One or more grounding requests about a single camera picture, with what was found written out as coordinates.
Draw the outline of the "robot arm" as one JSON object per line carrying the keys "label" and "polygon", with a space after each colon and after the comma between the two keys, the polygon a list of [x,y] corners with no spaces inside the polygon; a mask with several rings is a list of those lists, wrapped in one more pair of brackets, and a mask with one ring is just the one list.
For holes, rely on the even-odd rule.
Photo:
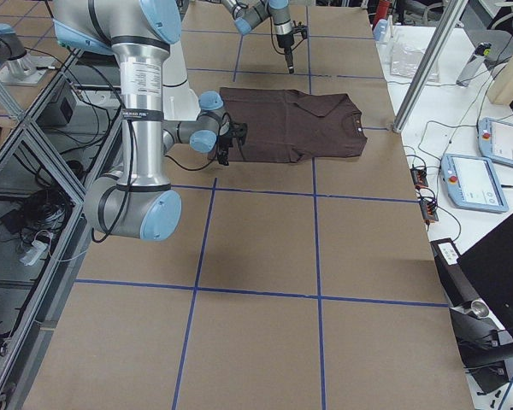
{"label": "robot arm", "polygon": [[105,237],[162,241],[181,215],[163,157],[188,144],[222,165],[247,125],[232,120],[215,91],[196,95],[186,77],[175,1],[55,1],[58,42],[114,56],[120,69],[123,166],[88,189],[84,213]]}
{"label": "robot arm", "polygon": [[242,36],[251,33],[264,21],[269,21],[272,34],[276,37],[276,44],[280,48],[277,52],[285,57],[288,73],[294,73],[292,54],[295,44],[295,25],[287,0],[256,1],[251,6],[234,0],[221,0],[219,4],[231,14],[234,25]]}

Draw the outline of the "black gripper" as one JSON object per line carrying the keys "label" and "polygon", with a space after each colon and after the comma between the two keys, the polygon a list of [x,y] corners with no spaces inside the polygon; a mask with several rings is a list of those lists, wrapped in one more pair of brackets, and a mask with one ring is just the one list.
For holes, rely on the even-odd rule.
{"label": "black gripper", "polygon": [[228,166],[229,149],[237,144],[241,158],[244,159],[243,145],[247,137],[247,124],[232,122],[228,131],[218,137],[215,157],[220,165]]}
{"label": "black gripper", "polygon": [[294,74],[294,62],[292,55],[292,32],[285,34],[276,34],[276,39],[279,47],[284,50],[284,57],[286,60],[286,66],[289,74]]}

